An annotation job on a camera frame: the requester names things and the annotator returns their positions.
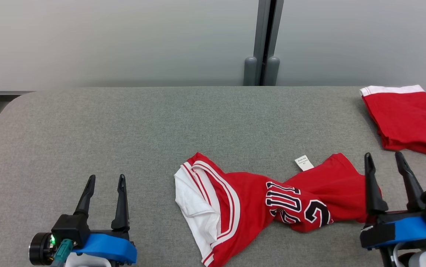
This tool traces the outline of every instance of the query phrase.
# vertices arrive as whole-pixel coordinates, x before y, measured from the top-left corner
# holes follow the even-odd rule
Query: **printed number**
[[[275,183],[273,183],[271,181],[268,181],[267,183],[265,183],[265,185],[267,186],[267,189],[270,189],[271,187],[277,187],[277,188],[280,188],[280,189],[282,189],[284,191],[291,191],[291,192],[294,192],[297,195],[300,195],[300,189],[298,189],[298,188],[294,188],[294,187],[283,187],[283,186],[275,184]]]
[[[281,208],[276,208],[275,210],[270,210],[270,212],[271,212],[272,216],[274,216],[274,217],[277,215],[277,213],[279,213],[280,218],[282,219],[282,222],[284,222],[284,223],[299,223],[300,222],[299,218],[288,214],[286,211],[284,211]]]
[[[279,206],[296,212],[301,211],[300,199],[294,198],[293,196],[289,196],[287,194],[282,194],[275,191],[267,191],[267,195],[265,197],[265,204],[267,206]]]
[[[317,219],[317,216],[315,216],[317,211],[320,212],[321,217],[320,227],[330,223],[330,212],[328,211],[327,206],[318,200],[310,201],[307,208],[305,209],[305,219],[310,223],[313,223]]]

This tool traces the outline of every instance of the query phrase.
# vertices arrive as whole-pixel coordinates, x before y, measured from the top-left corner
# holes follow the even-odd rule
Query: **green connector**
[[[69,239],[63,240],[60,247],[58,247],[55,257],[53,257],[53,260],[57,262],[66,262],[66,259],[72,250],[73,242]]]

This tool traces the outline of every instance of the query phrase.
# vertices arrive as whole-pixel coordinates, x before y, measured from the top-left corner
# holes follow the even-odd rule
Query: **folded red shorts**
[[[385,149],[426,154],[426,93],[421,86],[360,90]]]
[[[197,153],[175,174],[175,201],[208,267],[223,266],[273,220],[308,232],[366,218],[365,182],[343,154],[277,182],[250,172],[223,172]]]

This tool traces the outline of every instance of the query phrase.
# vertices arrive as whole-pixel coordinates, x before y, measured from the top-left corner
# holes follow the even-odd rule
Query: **jersey number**
[[[270,210],[270,212],[271,212],[272,216],[274,216],[274,217],[277,215],[277,213],[279,213],[280,218],[282,219],[282,222],[284,222],[284,223],[299,223],[300,222],[299,218],[286,213],[286,211],[284,211],[281,208],[276,208],[275,210]]]
[[[327,206],[318,200],[310,201],[308,207],[305,210],[305,219],[310,223],[313,223],[317,219],[317,216],[315,216],[317,211],[320,213],[321,217],[320,227],[330,223],[330,212],[328,211]]]

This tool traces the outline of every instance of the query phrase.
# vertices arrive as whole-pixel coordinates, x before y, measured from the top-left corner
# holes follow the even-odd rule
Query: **blue bracket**
[[[394,224],[394,238],[385,242],[377,243],[365,248],[384,247],[386,245],[396,245],[402,242],[411,242],[426,239],[426,223],[422,217],[409,217],[402,220],[386,223],[386,225]]]
[[[128,240],[106,234],[90,234],[86,244],[73,252],[103,257],[120,263],[135,264],[137,249]]]

